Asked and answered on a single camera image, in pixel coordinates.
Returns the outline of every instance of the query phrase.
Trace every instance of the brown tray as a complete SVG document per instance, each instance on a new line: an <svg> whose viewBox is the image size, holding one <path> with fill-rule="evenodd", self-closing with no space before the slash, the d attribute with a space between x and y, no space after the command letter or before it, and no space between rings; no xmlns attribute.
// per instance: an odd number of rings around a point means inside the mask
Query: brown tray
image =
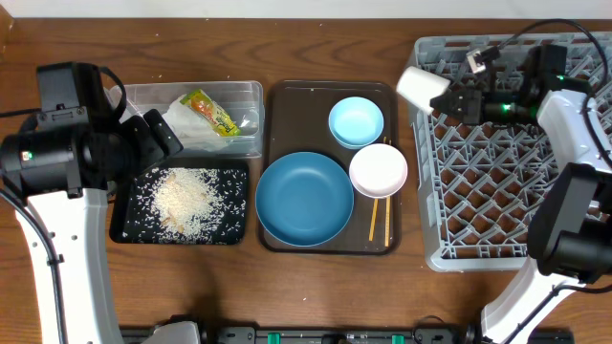
<svg viewBox="0 0 612 344"><path fill-rule="evenodd" d="M336 161L345 171L357 150L340 146L329 131L332 107L346 97L365 97L382 110L384 128L378 143L391 138L398 143L397 99L395 92L380 82L282 81L272 89L266 115L264 168L294 152L316 152ZM374 200L355 190L355 206L346 227L334 239L314 247L294 247L276 240L261 224L261 243L276 252L383 255L400 243L400 195L391 197L389 247L384 246L385 201L380 200L374 240L368 235Z"/></svg>

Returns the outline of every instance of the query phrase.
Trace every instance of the blue bowl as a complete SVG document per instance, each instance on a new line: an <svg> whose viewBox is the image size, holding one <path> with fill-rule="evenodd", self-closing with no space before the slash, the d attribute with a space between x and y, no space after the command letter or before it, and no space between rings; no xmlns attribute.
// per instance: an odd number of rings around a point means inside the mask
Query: blue bowl
<svg viewBox="0 0 612 344"><path fill-rule="evenodd" d="M279 241L297 247L323 244L353 213L353 185L333 160L300 152L271 164L255 192L259 221Z"/></svg>
<svg viewBox="0 0 612 344"><path fill-rule="evenodd" d="M329 114L329 130L338 143L348 149L360 149L374 142L383 127L383 112L363 97L343 99Z"/></svg>

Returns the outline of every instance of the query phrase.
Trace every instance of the gray plastic tray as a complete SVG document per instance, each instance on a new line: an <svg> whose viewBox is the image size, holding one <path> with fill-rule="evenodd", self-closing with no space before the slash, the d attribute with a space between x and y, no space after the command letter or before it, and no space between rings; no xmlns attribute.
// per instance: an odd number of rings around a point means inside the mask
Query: gray plastic tray
<svg viewBox="0 0 612 344"><path fill-rule="evenodd" d="M594 35L612 55L612 32ZM424 37L407 66L451 80L451 88L479 86L467 52L509 35ZM522 64L536 45L568 47L566 74L597 85L603 65L581 33L525 34L495 61L497 90L516 90ZM601 124L612 138L612 82L597 93ZM445 114L426 116L408 104L417 143L419 212L426 262L436 271L519 269L527 228L558 170L546 135L534 127L466 126ZM588 217L602 216L597 211Z"/></svg>

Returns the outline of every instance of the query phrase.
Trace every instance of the white wall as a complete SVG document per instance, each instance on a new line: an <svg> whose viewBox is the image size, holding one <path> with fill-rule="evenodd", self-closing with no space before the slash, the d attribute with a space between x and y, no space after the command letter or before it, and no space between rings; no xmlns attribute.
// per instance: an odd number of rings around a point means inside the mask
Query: white wall
<svg viewBox="0 0 612 344"><path fill-rule="evenodd" d="M13 17L601 18L612 0L0 0Z"/></svg>

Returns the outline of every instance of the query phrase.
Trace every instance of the black tray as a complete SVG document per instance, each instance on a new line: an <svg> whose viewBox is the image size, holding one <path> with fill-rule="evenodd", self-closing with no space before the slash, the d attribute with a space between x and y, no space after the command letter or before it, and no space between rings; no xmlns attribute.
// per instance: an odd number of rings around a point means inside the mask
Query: black tray
<svg viewBox="0 0 612 344"><path fill-rule="evenodd" d="M336 161L348 171L357 150L338 144L329 131L328 117L332 107L346 97L365 97L382 110L384 128L377 142L387 137L398 143L397 99L395 92L379 82L282 81L270 94L266 115L264 168L294 152L316 152ZM400 243L400 196L391 197L389 247L384 246L385 201L380 200L374 240L368 240L374 200L355 190L355 207L342 232L327 243L315 247L294 247L276 240L261 224L261 243L276 252L382 255Z"/></svg>
<svg viewBox="0 0 612 344"><path fill-rule="evenodd" d="M224 211L219 226L210 233L207 240L187 241L179 235L176 240L164 239L161 235L160 220L151 214L150 208L139 205L138 196L150 196L152 191L145 186L160 178L160 172L167 168L218 169L219 183L215 185L219 194L224 195ZM132 183L121 185L115 198L115 207L110 225L110 237L116 243L129 244L238 244L245 233L247 193L249 190L249 167L243 161L215 160L202 158L173 158L156 169L144 173Z"/></svg>

